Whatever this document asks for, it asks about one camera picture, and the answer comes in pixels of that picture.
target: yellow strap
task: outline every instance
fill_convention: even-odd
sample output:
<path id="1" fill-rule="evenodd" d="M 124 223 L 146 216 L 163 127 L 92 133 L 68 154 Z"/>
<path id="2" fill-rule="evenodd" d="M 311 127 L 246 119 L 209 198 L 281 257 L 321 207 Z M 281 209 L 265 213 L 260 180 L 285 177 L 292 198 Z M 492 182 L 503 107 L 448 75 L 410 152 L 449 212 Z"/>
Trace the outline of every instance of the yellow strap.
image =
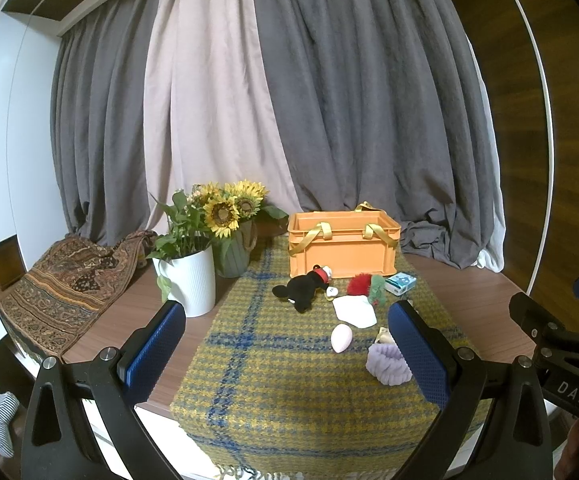
<path id="1" fill-rule="evenodd" d="M 368 211 L 381 211 L 381 209 L 376 209 L 372 206 L 369 202 L 361 202 L 358 206 L 356 206 L 356 213 L 360 213 L 361 211 L 368 210 Z"/>
<path id="2" fill-rule="evenodd" d="M 321 231 L 323 232 L 323 240 L 332 239 L 332 226 L 328 222 L 320 222 L 316 224 L 316 227 L 310 229 L 310 231 L 295 247 L 289 250 L 289 256 L 294 256 L 294 254 L 304 251 L 305 248 L 310 245 L 312 241 L 314 241 L 314 238 L 316 238 Z"/>
<path id="3" fill-rule="evenodd" d="M 365 232 L 363 233 L 363 239 L 371 240 L 374 235 L 377 235 L 378 238 L 383 240 L 390 247 L 396 247 L 396 244 L 398 243 L 398 241 L 394 240 L 394 238 L 390 238 L 390 236 L 383 230 L 383 227 L 380 225 L 367 224 L 365 226 Z"/>

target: hand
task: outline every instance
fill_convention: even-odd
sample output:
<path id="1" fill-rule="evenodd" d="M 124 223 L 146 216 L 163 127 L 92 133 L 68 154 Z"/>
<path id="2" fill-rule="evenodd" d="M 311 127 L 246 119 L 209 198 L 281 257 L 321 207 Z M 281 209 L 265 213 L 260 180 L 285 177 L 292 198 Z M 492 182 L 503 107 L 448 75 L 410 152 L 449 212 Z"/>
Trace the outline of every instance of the hand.
<path id="1" fill-rule="evenodd" d="M 579 419 L 573 424 L 567 435 L 567 443 L 563 449 L 561 459 L 554 469 L 556 480 L 567 480 L 567 477 L 578 465 L 579 459 Z"/>

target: gray curtain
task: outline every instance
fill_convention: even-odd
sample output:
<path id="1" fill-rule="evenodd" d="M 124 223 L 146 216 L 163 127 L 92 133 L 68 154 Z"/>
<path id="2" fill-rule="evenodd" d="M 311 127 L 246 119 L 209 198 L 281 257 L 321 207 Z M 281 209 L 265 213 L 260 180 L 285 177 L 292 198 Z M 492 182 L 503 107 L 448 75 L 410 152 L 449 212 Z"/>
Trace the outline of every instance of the gray curtain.
<path id="1" fill-rule="evenodd" d="M 364 200 L 401 245 L 471 265 L 493 230 L 492 155 L 450 0 L 254 0 L 266 78 L 304 210 Z"/>
<path id="2" fill-rule="evenodd" d="M 72 232 L 114 245 L 150 215 L 143 86 L 158 0 L 109 0 L 62 38 L 52 149 Z"/>

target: orange crate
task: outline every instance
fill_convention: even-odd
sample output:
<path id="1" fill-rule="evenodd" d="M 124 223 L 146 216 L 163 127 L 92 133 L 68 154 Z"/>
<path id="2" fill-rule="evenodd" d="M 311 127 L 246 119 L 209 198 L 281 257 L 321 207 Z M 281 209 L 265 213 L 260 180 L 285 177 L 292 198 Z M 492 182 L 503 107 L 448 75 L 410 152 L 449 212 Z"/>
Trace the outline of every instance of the orange crate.
<path id="1" fill-rule="evenodd" d="M 315 265 L 329 266 L 333 278 L 396 273 L 401 226 L 383 210 L 296 213 L 289 218 L 288 232 L 292 278 Z"/>

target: red pom-pom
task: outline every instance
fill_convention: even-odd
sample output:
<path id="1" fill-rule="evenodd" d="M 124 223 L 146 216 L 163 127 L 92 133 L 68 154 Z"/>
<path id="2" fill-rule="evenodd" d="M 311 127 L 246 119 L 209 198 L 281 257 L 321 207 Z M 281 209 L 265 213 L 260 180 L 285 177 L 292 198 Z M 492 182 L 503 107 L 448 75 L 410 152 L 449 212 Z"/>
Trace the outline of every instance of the red pom-pom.
<path id="1" fill-rule="evenodd" d="M 367 296 L 369 294 L 369 286 L 371 285 L 371 274 L 363 272 L 362 274 L 357 274 L 351 280 L 349 280 L 349 285 L 347 286 L 348 296 Z"/>

